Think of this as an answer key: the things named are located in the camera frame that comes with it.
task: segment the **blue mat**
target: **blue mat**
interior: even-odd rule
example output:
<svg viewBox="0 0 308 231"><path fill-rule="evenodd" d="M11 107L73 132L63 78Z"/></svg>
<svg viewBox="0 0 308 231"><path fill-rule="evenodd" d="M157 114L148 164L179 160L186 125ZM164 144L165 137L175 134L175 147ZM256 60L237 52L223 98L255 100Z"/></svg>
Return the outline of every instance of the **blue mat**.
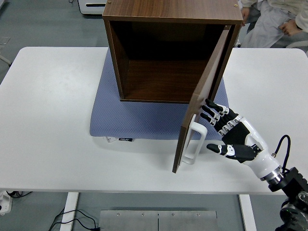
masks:
<svg viewBox="0 0 308 231"><path fill-rule="evenodd" d="M228 106L223 80L220 83L215 102ZM177 140L188 104L121 102L116 76L108 51L102 77L92 110L90 122L91 136L118 138ZM221 136L204 119L200 119L208 129L207 140L220 140ZM193 139L199 139L195 133Z"/></svg>

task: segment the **robotic arm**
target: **robotic arm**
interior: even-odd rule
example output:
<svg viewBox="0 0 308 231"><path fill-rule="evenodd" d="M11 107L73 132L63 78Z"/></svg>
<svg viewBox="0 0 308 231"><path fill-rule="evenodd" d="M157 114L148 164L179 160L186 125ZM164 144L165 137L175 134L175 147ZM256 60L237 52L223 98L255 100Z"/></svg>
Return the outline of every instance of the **robotic arm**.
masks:
<svg viewBox="0 0 308 231"><path fill-rule="evenodd" d="M225 143L225 145L208 144L207 148L249 166L260 180L267 181L272 192L282 189L288 196L280 211L284 224L276 231L306 231L308 229L307 180L295 167L287 170L286 161L281 167L275 159L279 148L270 154L265 141L245 117L208 99L205 103L202 109L206 114L201 113L201 117L215 128Z"/></svg>

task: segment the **label tag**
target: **label tag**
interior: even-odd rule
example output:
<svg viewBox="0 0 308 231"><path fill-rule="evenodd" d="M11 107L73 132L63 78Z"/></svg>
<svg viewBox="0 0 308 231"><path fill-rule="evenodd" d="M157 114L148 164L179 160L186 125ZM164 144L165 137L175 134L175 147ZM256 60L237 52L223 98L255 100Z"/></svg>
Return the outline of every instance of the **label tag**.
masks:
<svg viewBox="0 0 308 231"><path fill-rule="evenodd" d="M129 141L129 142L133 142L132 138L119 138L119 141Z"/></svg>

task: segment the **wood grain surface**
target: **wood grain surface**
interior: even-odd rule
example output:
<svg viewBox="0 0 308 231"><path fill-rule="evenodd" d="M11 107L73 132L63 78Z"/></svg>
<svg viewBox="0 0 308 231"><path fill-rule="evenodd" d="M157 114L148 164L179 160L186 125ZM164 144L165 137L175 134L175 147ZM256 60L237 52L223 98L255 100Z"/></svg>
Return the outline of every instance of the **wood grain surface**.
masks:
<svg viewBox="0 0 308 231"><path fill-rule="evenodd" d="M179 141L176 149L175 159L173 163L172 172L176 173L180 160L182 157L182 152L184 148L184 143L186 140L186 136L189 129L189 124L194 114L196 114L195 122L198 122L200 119L201 106L204 104L206 98L209 97L211 86L213 84L213 80L215 79L215 75L219 73L219 63L222 57L222 53L224 52L225 44L228 38L229 30L224 30L220 36L220 39L213 51L213 54L197 84L197 87L192 94L192 98L190 100L187 112L184 117L184 121L180 128Z"/></svg>
<svg viewBox="0 0 308 231"><path fill-rule="evenodd" d="M241 24L237 0L109 0L103 17L120 21Z"/></svg>
<svg viewBox="0 0 308 231"><path fill-rule="evenodd" d="M107 20L105 26L120 99L169 103L190 101L225 28Z"/></svg>

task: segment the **white table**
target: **white table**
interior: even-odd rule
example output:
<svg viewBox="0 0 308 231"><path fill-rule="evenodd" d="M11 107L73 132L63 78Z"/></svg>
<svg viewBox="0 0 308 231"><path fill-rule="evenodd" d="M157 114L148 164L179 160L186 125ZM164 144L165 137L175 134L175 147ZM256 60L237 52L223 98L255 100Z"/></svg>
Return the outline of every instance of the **white table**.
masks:
<svg viewBox="0 0 308 231"><path fill-rule="evenodd" d="M0 188L272 194L249 167L210 153L205 147L208 142L194 165L182 164L174 174L177 141L107 143L92 137L90 116L106 51L28 47L18 53L0 85ZM268 61L267 68L261 69L259 65ZM271 149L284 133L291 135L288 166L296 166L304 176L308 176L303 152L308 110L302 94L306 94L307 73L308 59L295 49L234 49L224 76L230 107L253 123ZM258 79L268 85L260 87ZM291 83L293 87L285 90ZM272 94L275 88L280 95ZM292 105L282 105L292 97ZM284 110L284 115L268 109ZM294 125L285 126L285 117ZM281 151L278 159L283 158Z"/></svg>

